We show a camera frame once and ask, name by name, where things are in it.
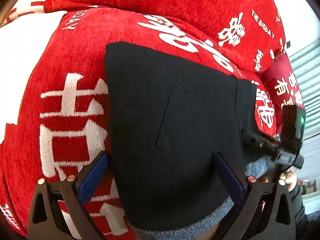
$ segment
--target gray heathered fabric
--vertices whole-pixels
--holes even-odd
[[[256,162],[249,163],[247,165],[245,174],[247,176],[253,175],[259,178],[267,171],[267,158],[263,157]],[[233,202],[228,196],[215,210],[210,212],[206,217],[203,217],[197,222],[183,228],[168,231],[146,231],[135,228],[133,226],[131,227],[139,240],[191,240],[218,223],[230,211],[232,207]]]

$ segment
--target black device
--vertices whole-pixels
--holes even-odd
[[[242,132],[245,148],[268,154],[280,167],[276,169],[276,179],[272,182],[262,183],[253,176],[246,177],[223,153],[214,155],[217,173],[238,206],[237,215],[220,237],[221,240],[295,239],[291,197],[285,182],[278,178],[283,169],[292,165],[301,168],[303,165],[300,149],[305,118],[304,109],[296,105],[284,106],[280,139],[261,132]],[[63,218],[58,200],[65,202],[83,240],[106,239],[83,204],[90,201],[109,165],[108,153],[101,151],[77,175],[70,175],[64,181],[48,183],[45,179],[40,179],[30,208],[28,239],[74,239]]]

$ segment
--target silver screw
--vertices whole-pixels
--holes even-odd
[[[284,181],[283,179],[280,179],[280,180],[279,180],[279,184],[280,184],[281,186],[284,186],[286,183],[285,183],[285,181]]]
[[[38,180],[38,184],[39,184],[39,185],[44,184],[44,182],[45,182],[45,179],[44,179],[44,178]]]
[[[75,175],[69,175],[67,181],[74,181],[76,179]]]

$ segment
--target white surface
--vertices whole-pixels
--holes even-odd
[[[293,55],[320,37],[320,22],[306,0],[274,0],[284,26],[286,41]]]
[[[66,11],[28,14],[0,28],[0,143],[17,124],[29,77]]]

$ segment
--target white wall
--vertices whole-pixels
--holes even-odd
[[[320,22],[305,0],[274,0],[280,13],[288,56],[308,46],[320,37]]]

